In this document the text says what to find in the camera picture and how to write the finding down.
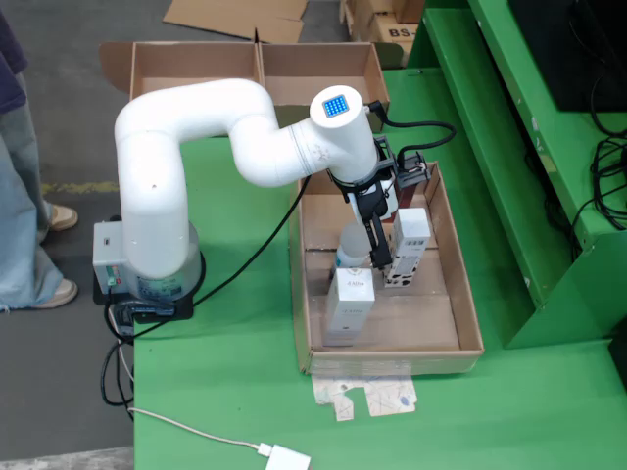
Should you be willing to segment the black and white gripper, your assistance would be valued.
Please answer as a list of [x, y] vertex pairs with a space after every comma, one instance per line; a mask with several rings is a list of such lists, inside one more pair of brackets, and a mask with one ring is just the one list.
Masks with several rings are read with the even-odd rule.
[[362, 221], [372, 248], [372, 265], [383, 270], [392, 263], [392, 256], [381, 220], [391, 218], [398, 210], [396, 174], [393, 169], [384, 168], [373, 174], [368, 183], [369, 186], [358, 186], [335, 180], [335, 185], [351, 206], [356, 220]]

